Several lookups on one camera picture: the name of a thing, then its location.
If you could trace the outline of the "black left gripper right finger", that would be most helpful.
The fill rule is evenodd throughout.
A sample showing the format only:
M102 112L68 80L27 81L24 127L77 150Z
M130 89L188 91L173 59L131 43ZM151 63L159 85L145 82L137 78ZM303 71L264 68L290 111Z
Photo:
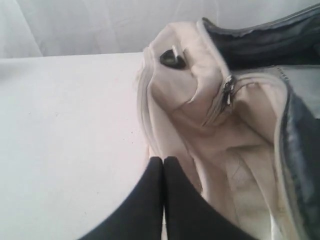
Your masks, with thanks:
M169 240L252 240L197 192L178 159L163 161L164 210Z

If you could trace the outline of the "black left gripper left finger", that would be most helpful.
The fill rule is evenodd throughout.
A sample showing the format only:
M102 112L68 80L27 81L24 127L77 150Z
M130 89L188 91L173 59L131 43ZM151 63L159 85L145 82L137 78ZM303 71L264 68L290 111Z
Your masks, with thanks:
M160 240L164 194L163 161L151 157L140 180L122 204L82 240Z

